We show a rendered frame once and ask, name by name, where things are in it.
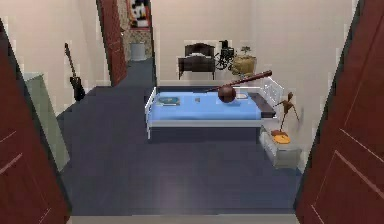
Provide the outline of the brown basketball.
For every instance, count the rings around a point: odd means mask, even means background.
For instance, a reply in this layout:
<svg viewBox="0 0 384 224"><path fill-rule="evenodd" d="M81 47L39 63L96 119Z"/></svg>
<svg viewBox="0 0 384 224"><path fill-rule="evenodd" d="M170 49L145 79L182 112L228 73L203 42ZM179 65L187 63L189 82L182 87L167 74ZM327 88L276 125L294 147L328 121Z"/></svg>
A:
<svg viewBox="0 0 384 224"><path fill-rule="evenodd" d="M223 103L230 103L236 98L236 91L232 86L222 86L218 89L218 97Z"/></svg>

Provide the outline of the white bed with blue mattress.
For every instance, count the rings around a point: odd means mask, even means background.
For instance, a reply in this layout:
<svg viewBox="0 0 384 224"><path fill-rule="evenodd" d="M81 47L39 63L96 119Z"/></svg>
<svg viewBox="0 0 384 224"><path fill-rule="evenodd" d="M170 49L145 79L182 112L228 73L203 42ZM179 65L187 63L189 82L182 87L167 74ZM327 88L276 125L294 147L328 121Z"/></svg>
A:
<svg viewBox="0 0 384 224"><path fill-rule="evenodd" d="M231 103L223 103L215 91L159 92L154 87L145 105L147 136L152 128L255 128L277 122L278 110L273 107L281 100L284 88L271 77L263 78L259 86L234 86L237 93ZM179 97L179 106L159 106L159 97Z"/></svg>

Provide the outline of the blue book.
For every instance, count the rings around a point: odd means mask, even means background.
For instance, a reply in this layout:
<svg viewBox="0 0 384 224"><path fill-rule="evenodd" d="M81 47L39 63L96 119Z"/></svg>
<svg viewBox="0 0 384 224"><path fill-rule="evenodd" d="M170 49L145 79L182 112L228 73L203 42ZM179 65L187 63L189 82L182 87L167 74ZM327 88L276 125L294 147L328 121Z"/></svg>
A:
<svg viewBox="0 0 384 224"><path fill-rule="evenodd" d="M159 97L156 101L156 104L159 106L179 106L180 98L179 97Z"/></svg>

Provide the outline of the black wheelchair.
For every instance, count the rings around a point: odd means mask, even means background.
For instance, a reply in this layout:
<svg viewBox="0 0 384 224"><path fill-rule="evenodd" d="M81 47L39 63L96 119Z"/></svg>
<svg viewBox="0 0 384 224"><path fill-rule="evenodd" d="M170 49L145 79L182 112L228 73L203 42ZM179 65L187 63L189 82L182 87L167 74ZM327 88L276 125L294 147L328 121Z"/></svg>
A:
<svg viewBox="0 0 384 224"><path fill-rule="evenodd" d="M218 57L216 68L218 70L232 69L233 59L235 55L235 50L229 46L229 42L227 40L221 40L221 49L220 52L216 54Z"/></svg>

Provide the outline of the brown baseball bat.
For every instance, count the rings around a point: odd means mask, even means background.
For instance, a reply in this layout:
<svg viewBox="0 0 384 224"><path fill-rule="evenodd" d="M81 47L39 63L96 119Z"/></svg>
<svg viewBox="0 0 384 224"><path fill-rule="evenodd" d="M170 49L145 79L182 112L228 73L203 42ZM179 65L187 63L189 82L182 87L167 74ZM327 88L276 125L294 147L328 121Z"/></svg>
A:
<svg viewBox="0 0 384 224"><path fill-rule="evenodd" d="M264 72L252 75L250 77L247 77L247 78L244 78L244 79L241 79L241 80L237 80L237 81L234 81L234 82L231 82L231 83L224 84L222 86L217 86L217 87L214 87L214 88L211 88L211 89L207 89L207 90L205 90L205 92L215 91L215 90L218 90L218 89L226 87L226 86L234 86L234 85L237 85L237 84L242 84L242 83L246 83L246 82L250 82L250 81L255 81L255 80L258 80L258 79L262 79L262 78L266 78L266 77L272 76L272 74L273 74L272 70L264 71Z"/></svg>

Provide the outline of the grey bin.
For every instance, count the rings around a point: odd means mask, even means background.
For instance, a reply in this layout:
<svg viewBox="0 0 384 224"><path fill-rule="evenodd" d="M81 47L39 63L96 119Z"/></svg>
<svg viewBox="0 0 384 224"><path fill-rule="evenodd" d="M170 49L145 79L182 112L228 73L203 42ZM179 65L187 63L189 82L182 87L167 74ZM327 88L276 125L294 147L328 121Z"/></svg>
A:
<svg viewBox="0 0 384 224"><path fill-rule="evenodd" d="M130 44L130 50L131 50L131 60L132 61L146 60L146 52L145 52L145 43L144 42L131 43Z"/></svg>

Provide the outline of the orange round disc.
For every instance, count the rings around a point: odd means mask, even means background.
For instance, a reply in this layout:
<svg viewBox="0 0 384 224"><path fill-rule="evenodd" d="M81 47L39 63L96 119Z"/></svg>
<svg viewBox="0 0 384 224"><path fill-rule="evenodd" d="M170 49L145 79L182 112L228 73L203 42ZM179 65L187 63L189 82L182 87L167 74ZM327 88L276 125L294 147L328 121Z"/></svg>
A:
<svg viewBox="0 0 384 224"><path fill-rule="evenodd" d="M273 140L278 144L289 144L291 142L290 137L287 133L279 130L273 130L271 132Z"/></svg>

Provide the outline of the brown figure statue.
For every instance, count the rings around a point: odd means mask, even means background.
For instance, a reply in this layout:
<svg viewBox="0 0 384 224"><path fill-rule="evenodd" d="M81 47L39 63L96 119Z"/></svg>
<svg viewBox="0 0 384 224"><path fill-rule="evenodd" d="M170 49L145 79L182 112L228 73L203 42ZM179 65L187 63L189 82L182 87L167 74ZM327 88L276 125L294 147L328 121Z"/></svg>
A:
<svg viewBox="0 0 384 224"><path fill-rule="evenodd" d="M274 130L272 131L272 135L273 136L276 136L276 135L285 135L285 132L283 131L283 125L285 123L285 118L289 112L290 109L293 109L294 112L296 113L297 110L296 110L296 107L294 106L294 104L291 102L291 99L293 98L293 93L292 92L289 92L288 93L288 98L286 100L283 100L281 102L279 102L279 104L282 104L283 105L283 118L282 118L282 121L281 121L281 125L280 125L280 128L278 130Z"/></svg>

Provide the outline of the grey bedside table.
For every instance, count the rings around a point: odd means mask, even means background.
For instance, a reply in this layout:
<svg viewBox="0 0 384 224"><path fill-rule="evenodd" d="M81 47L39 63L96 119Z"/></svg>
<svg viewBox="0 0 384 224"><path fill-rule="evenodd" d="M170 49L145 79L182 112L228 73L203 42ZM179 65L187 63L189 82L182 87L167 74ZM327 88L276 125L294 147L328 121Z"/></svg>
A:
<svg viewBox="0 0 384 224"><path fill-rule="evenodd" d="M276 143L270 134L270 130L266 129L264 126L260 128L259 141L272 165L276 169L297 168L300 160L301 149L295 143Z"/></svg>

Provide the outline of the red-brown room door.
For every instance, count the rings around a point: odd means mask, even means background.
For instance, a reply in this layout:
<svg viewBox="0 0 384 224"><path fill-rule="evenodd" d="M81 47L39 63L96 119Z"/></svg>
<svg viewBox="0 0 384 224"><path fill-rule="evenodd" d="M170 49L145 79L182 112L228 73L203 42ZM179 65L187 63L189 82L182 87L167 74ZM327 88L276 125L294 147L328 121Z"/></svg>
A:
<svg viewBox="0 0 384 224"><path fill-rule="evenodd" d="M0 19L0 224L67 224L70 206Z"/></svg>
<svg viewBox="0 0 384 224"><path fill-rule="evenodd" d="M117 0L98 0L108 70L112 86L127 75Z"/></svg>
<svg viewBox="0 0 384 224"><path fill-rule="evenodd" d="M294 203L300 224L384 224L384 0L359 0Z"/></svg>

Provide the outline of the black guitar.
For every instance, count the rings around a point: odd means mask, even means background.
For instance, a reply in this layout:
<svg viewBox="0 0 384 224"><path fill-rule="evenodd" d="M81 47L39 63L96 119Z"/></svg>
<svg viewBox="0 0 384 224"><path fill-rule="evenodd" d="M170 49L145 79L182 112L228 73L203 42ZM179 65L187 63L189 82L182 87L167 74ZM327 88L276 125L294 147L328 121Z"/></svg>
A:
<svg viewBox="0 0 384 224"><path fill-rule="evenodd" d="M65 43L64 48L65 48L65 54L68 57L71 71L72 71L72 76L70 77L70 83L71 83L72 88L73 88L74 99L76 101L81 101L85 97L85 90L84 90L83 85L82 85L82 80L80 77L78 77L76 75L76 71L75 71L75 68L73 65L71 52L69 49L69 45L67 43Z"/></svg>

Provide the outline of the pale green cabinet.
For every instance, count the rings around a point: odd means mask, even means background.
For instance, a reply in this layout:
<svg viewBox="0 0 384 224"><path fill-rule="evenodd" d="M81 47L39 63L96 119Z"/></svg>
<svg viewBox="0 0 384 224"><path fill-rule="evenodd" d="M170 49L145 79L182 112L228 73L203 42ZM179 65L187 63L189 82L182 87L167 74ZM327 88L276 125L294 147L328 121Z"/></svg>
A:
<svg viewBox="0 0 384 224"><path fill-rule="evenodd" d="M42 73L27 72L23 74L28 92L42 125L50 151L59 171L70 161L59 123L48 94Z"/></svg>

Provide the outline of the framed wall picture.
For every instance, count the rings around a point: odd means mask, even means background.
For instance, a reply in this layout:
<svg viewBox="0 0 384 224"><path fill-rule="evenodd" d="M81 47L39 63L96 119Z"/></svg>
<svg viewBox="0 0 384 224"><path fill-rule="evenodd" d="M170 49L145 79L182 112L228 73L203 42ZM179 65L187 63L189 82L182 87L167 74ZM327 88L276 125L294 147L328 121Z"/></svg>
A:
<svg viewBox="0 0 384 224"><path fill-rule="evenodd" d="M150 29L149 0L127 0L127 12L131 29Z"/></svg>

